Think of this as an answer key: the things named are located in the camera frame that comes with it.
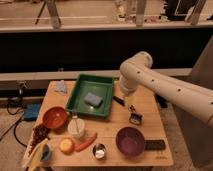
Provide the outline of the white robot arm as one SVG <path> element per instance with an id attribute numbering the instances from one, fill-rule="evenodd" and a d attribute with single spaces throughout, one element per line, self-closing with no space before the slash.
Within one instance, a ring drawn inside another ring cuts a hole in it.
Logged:
<path id="1" fill-rule="evenodd" d="M 213 90 L 181 81 L 151 69 L 153 59 L 145 51 L 135 54 L 120 65 L 120 90 L 133 94 L 139 85 L 189 112 L 213 127 Z"/>

